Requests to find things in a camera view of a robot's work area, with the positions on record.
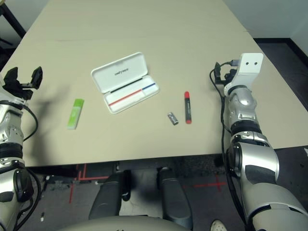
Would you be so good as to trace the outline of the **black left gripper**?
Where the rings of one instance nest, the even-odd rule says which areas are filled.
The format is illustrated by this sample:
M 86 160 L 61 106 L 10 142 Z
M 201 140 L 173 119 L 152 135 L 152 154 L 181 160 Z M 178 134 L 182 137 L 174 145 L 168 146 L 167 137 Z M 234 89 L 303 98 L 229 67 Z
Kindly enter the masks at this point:
M 10 69 L 4 77 L 6 91 L 13 96 L 22 98 L 23 100 L 30 100 L 32 98 L 33 88 L 39 88 L 43 78 L 43 70 L 41 66 L 36 68 L 32 73 L 31 83 L 20 84 L 17 80 L 18 67 Z

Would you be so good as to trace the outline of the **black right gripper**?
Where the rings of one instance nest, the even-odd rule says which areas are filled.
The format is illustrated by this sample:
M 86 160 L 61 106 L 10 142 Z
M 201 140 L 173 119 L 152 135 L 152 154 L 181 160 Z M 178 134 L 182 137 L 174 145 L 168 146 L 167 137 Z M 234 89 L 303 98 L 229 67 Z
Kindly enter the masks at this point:
M 216 62 L 215 63 L 215 83 L 216 84 L 222 84 L 220 70 L 221 70 L 221 66 L 218 62 Z M 233 80 L 236 72 L 237 72 L 236 69 L 231 69 L 229 73 L 225 74 L 225 84 L 228 84 Z

